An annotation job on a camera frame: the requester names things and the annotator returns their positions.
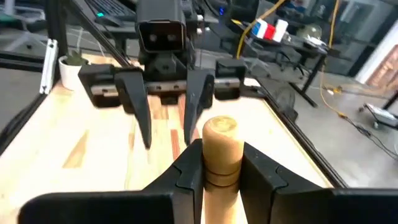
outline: black cable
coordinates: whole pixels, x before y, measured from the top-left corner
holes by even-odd
[[[345,121],[347,121],[349,124],[354,126],[359,133],[361,133],[363,136],[367,137],[370,139],[379,149],[383,150],[389,157],[392,159],[398,161],[398,154],[392,152],[388,147],[377,137],[375,136],[372,132],[367,130],[366,128],[355,124],[352,120],[350,120],[348,117],[342,117]]]
[[[88,0],[84,0],[84,2],[85,2],[85,3],[87,4],[87,6],[90,8],[91,12],[95,15],[95,10],[93,9],[93,6],[88,2]],[[116,38],[114,38],[113,34],[108,30],[108,28],[106,28],[106,25],[104,25],[104,24],[101,24],[101,25],[104,27],[104,29],[105,29],[105,31],[108,33],[108,35],[109,35],[114,41],[116,41]],[[129,58],[129,56],[127,55],[127,52],[124,52],[123,49],[122,49],[122,53],[123,53],[123,55],[124,55],[128,60],[131,60],[131,59]]]

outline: metal bracket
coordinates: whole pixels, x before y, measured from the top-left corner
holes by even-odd
[[[54,81],[54,71],[57,65],[58,57],[58,42],[57,40],[49,39],[47,41],[47,50],[45,51],[45,58],[42,71],[42,80],[40,82],[41,94],[49,94]]]

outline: table leg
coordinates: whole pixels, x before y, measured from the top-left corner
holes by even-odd
[[[398,91],[394,93],[394,95],[387,101],[387,103],[382,107],[384,110],[388,110],[390,106],[397,100],[398,98]]]
[[[324,61],[326,59],[326,55],[322,55],[317,64],[315,65],[315,68],[313,68],[310,76],[308,77],[307,81],[304,83],[304,86],[302,89],[300,89],[295,83],[289,83],[290,86],[297,92],[300,94],[300,96],[302,96],[304,98],[304,100],[306,100],[312,107],[316,108],[318,105],[306,94],[307,89],[310,87],[313,79],[316,77],[316,75],[318,74],[319,69],[321,68],[321,66],[323,65]]]

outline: wooden tabletop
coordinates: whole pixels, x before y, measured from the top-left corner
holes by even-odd
[[[113,61],[86,55],[93,63]],[[163,173],[186,148],[184,96],[162,106],[149,96],[152,146],[145,149],[138,123],[122,107],[98,110],[83,91],[58,83],[0,157],[0,223],[16,223],[31,198],[50,192],[140,190]],[[232,116],[249,144],[298,175],[331,187],[269,105],[254,98],[213,101],[198,120]]]

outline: keyboard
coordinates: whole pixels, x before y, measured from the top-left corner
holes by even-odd
[[[110,15],[121,21],[136,21],[136,13],[118,0],[89,0],[88,3],[98,11],[98,14]]]

